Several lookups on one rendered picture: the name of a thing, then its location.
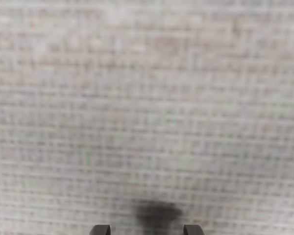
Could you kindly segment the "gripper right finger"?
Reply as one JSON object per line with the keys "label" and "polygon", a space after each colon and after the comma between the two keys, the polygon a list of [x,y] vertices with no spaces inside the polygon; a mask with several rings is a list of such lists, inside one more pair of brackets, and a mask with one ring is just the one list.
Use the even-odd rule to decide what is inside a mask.
{"label": "gripper right finger", "polygon": [[205,232],[199,225],[184,225],[183,235],[205,235]]}

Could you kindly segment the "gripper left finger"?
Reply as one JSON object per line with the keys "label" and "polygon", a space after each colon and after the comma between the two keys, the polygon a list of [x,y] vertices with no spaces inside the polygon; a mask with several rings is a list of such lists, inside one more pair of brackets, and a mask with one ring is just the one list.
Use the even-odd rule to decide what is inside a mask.
{"label": "gripper left finger", "polygon": [[89,235],[111,235],[111,227],[110,225],[95,225]]}

